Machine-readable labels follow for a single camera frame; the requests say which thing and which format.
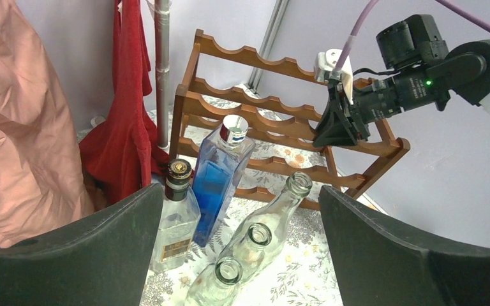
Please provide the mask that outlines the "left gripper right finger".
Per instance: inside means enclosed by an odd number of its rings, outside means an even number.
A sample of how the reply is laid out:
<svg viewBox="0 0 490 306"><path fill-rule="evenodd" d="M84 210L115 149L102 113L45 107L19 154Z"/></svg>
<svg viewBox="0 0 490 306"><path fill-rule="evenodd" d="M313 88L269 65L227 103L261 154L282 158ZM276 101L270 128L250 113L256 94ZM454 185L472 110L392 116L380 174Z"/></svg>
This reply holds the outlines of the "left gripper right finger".
<svg viewBox="0 0 490 306"><path fill-rule="evenodd" d="M490 305L490 248L418 229L328 185L318 202L344 305Z"/></svg>

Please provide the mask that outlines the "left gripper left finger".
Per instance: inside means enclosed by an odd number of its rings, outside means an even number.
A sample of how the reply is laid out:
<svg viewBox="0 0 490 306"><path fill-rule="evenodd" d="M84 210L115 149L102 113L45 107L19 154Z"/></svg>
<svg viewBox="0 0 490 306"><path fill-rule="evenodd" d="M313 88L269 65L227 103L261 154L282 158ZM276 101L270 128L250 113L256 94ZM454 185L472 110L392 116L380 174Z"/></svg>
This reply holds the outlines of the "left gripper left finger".
<svg viewBox="0 0 490 306"><path fill-rule="evenodd" d="M0 305L138 305L163 206L151 184L94 214L0 248Z"/></svg>

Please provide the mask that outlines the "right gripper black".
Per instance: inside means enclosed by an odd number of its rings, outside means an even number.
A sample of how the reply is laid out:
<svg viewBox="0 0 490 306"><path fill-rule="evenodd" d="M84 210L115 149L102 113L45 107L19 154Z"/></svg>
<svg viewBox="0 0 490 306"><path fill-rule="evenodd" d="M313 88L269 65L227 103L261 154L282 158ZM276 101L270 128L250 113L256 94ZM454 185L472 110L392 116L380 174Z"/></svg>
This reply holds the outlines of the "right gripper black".
<svg viewBox="0 0 490 306"><path fill-rule="evenodd" d="M371 136L357 103L350 104L341 82L329 84L328 103L315 128L313 146L356 146Z"/></svg>

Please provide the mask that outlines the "clear glass wine bottle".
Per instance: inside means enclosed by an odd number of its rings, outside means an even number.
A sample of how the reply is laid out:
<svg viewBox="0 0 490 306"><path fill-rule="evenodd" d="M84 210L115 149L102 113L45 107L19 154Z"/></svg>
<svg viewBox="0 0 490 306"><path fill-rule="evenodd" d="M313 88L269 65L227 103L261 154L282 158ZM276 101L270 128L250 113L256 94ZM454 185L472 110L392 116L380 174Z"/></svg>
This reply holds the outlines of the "clear glass wine bottle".
<svg viewBox="0 0 490 306"><path fill-rule="evenodd" d="M291 174L281 192L267 205L247 215L234 231L229 245L235 243L246 234L253 223L265 224L272 233L272 240L265 247L263 266L271 264L281 253L286 242L290 219L301 201L309 194L312 180L302 171Z"/></svg>

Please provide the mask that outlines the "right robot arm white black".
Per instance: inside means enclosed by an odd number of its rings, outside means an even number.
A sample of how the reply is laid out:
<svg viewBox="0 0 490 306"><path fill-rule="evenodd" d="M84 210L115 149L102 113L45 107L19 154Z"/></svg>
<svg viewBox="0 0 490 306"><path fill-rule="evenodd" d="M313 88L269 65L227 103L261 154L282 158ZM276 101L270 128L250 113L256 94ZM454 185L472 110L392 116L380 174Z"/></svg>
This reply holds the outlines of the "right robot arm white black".
<svg viewBox="0 0 490 306"><path fill-rule="evenodd" d="M369 124L429 104L443 111L455 92L490 113L490 40L449 50L434 18L412 15L376 35L385 64L378 79L358 88L348 62L330 49L317 55L315 79L327 84L328 102L315 131L315 147L366 141Z"/></svg>

